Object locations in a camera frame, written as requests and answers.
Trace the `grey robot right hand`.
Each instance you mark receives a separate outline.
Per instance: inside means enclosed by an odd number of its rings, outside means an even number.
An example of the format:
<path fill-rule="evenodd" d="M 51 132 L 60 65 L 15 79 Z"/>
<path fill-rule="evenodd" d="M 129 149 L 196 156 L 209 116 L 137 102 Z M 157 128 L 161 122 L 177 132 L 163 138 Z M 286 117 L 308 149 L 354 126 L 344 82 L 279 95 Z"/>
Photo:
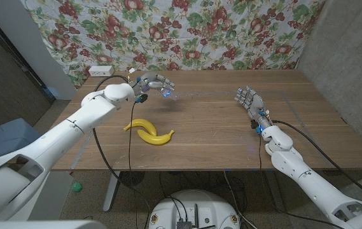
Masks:
<path fill-rule="evenodd" d="M 249 86 L 245 90 L 238 88 L 234 99 L 247 111 L 251 119 L 251 128 L 256 129 L 257 133 L 261 133 L 273 125 L 269 110 L 255 90 Z"/>

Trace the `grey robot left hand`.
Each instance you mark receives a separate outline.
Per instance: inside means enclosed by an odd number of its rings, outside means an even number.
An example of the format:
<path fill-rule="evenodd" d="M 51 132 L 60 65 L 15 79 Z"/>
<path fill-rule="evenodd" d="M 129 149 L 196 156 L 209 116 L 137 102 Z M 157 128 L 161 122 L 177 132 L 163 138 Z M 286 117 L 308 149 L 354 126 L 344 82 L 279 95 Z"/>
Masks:
<path fill-rule="evenodd" d="M 158 90 L 164 97 L 168 97 L 175 91 L 175 84 L 171 80 L 154 72 L 147 72 L 139 80 L 131 81 L 130 86 L 136 96 L 149 90 Z"/>

